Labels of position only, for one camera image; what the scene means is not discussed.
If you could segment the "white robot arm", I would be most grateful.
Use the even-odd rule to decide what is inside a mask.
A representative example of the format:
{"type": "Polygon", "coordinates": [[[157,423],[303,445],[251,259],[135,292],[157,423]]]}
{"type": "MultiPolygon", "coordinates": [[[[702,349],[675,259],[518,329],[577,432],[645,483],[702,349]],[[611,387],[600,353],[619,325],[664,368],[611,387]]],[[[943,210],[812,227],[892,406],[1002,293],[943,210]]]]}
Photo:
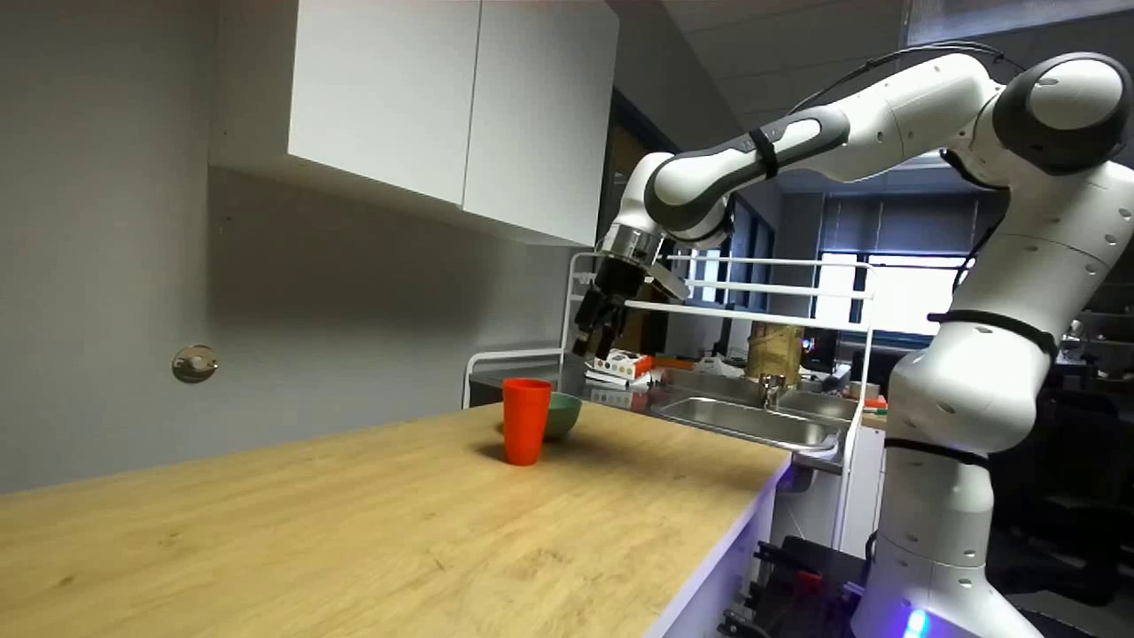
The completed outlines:
{"type": "Polygon", "coordinates": [[[576,349],[602,353],[642,284],[681,286],[661,247],[726,235],[726,195],[787,170],[864,181],[935,147],[1002,191],[1008,211],[933,342],[889,377],[880,536],[851,635],[1042,638],[985,576],[990,461],[1031,432],[1063,329],[1134,237],[1134,170],[1117,159],[1126,110],[1131,75],[1107,53],[1061,53],[1008,81],[943,53],[713,147],[649,152],[576,310],[576,349]]]}

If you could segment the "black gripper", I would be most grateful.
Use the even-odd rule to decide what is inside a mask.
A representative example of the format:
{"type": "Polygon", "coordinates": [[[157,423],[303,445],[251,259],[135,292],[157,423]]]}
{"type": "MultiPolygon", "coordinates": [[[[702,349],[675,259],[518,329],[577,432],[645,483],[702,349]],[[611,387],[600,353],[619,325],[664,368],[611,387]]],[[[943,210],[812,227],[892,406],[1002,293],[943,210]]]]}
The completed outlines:
{"type": "Polygon", "coordinates": [[[585,302],[577,307],[577,325],[576,325],[576,353],[597,353],[605,357],[619,336],[625,336],[625,302],[639,293],[645,274],[633,262],[625,259],[602,259],[597,269],[597,280],[585,292],[585,302]]]}

